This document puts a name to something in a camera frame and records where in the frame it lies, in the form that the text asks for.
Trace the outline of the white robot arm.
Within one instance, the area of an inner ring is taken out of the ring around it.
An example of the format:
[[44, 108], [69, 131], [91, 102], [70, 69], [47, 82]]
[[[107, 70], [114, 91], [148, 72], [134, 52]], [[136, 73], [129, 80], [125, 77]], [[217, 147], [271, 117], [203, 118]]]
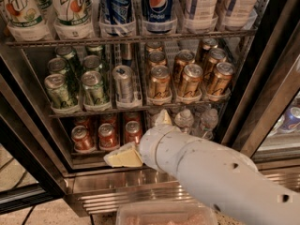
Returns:
[[263, 176], [247, 156], [157, 120], [138, 143], [104, 157], [111, 167], [148, 167], [174, 177], [194, 199], [246, 225], [300, 225], [300, 194]]

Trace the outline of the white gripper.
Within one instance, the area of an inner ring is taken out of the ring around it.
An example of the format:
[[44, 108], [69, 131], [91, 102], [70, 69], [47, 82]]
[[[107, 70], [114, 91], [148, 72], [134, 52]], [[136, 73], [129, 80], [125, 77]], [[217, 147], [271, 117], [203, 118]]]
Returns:
[[142, 136], [139, 151], [135, 142], [129, 142], [105, 155], [104, 161], [113, 168], [136, 168], [146, 164], [161, 173], [173, 173], [174, 159], [187, 143], [188, 135], [171, 124], [168, 112], [161, 110], [155, 120], [156, 127]]

